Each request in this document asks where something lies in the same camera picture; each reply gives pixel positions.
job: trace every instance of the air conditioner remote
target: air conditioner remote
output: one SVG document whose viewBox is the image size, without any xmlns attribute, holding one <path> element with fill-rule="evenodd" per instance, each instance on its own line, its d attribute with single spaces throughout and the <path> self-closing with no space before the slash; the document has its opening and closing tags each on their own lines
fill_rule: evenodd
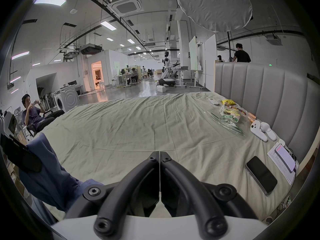
<svg viewBox="0 0 320 240">
<path fill-rule="evenodd" d="M 208 98 L 208 100 L 209 100 L 213 105 L 219 106 L 219 102 L 217 102 L 214 98 Z"/>
</svg>

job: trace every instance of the paper document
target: paper document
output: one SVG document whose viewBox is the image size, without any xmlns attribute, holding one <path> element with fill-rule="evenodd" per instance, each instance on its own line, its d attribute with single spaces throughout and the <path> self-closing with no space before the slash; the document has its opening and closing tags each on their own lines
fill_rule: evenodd
<svg viewBox="0 0 320 240">
<path fill-rule="evenodd" d="M 271 158 L 271 160 L 275 163 L 275 165 L 279 168 L 279 170 L 282 172 L 284 177 L 286 178 L 287 182 L 291 185 L 294 181 L 295 172 L 290 172 L 286 165 L 282 162 L 280 157 L 275 153 L 275 148 L 279 145 L 277 142 L 272 149 L 268 152 L 268 156 Z"/>
</svg>

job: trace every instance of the bed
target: bed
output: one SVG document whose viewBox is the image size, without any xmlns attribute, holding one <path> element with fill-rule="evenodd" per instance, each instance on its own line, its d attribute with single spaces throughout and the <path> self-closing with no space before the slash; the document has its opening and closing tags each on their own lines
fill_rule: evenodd
<svg viewBox="0 0 320 240">
<path fill-rule="evenodd" d="M 103 184 L 120 181 L 155 150 L 166 151 L 202 182 L 235 186 L 260 220 L 286 197 L 290 185 L 267 156 L 275 142 L 263 142 L 239 121 L 245 137 L 222 128 L 208 114 L 218 109 L 208 100 L 214 92 L 128 98 L 75 107 L 42 132 L 62 166 L 81 181 Z M 266 197 L 245 164 L 254 156 L 276 177 Z M 50 207 L 59 220 L 63 213 Z"/>
</svg>

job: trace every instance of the washing machine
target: washing machine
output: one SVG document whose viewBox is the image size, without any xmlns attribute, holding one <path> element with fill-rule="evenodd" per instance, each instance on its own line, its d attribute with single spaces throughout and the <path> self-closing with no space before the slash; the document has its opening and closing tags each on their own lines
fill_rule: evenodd
<svg viewBox="0 0 320 240">
<path fill-rule="evenodd" d="M 54 93 L 54 101 L 58 110 L 68 112 L 79 104 L 78 94 L 75 85 L 63 87 Z"/>
</svg>

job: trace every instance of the upholstered headboard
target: upholstered headboard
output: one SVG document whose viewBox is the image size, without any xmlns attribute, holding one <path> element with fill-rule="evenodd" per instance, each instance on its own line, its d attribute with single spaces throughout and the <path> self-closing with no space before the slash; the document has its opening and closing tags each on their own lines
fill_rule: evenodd
<svg viewBox="0 0 320 240">
<path fill-rule="evenodd" d="M 319 85 L 274 66 L 218 62 L 214 91 L 267 122 L 303 160 L 320 125 Z"/>
</svg>

